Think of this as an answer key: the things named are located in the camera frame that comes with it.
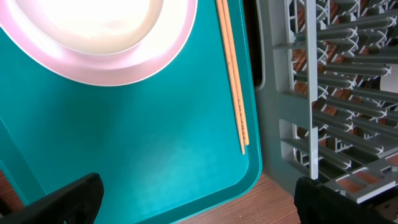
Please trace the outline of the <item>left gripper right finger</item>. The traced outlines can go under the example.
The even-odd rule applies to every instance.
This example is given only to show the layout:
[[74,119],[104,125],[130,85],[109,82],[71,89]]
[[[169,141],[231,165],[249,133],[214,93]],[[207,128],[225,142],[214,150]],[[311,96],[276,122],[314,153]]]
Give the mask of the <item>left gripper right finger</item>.
[[356,203],[309,177],[296,182],[294,204],[302,224],[395,224],[397,188]]

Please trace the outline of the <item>white cup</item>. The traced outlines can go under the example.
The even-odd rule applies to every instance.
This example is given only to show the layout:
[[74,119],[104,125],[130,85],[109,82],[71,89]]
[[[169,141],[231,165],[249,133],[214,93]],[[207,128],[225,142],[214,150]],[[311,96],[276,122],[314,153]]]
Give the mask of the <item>white cup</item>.
[[392,73],[381,77],[380,90],[398,93],[398,76]]

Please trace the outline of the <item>green-rimmed white bowl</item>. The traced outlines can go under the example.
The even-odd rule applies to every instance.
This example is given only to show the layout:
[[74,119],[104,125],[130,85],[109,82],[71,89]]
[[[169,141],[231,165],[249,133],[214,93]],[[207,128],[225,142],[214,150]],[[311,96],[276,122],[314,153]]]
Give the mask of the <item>green-rimmed white bowl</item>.
[[157,22],[163,0],[16,0],[28,21],[68,49],[110,55],[133,48]]

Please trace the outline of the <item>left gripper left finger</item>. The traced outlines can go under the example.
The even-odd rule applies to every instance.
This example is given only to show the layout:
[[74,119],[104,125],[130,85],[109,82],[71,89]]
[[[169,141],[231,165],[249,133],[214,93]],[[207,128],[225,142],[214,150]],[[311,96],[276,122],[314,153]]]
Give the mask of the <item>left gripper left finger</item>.
[[1,218],[2,224],[93,224],[104,196],[99,174],[90,173],[22,210]]

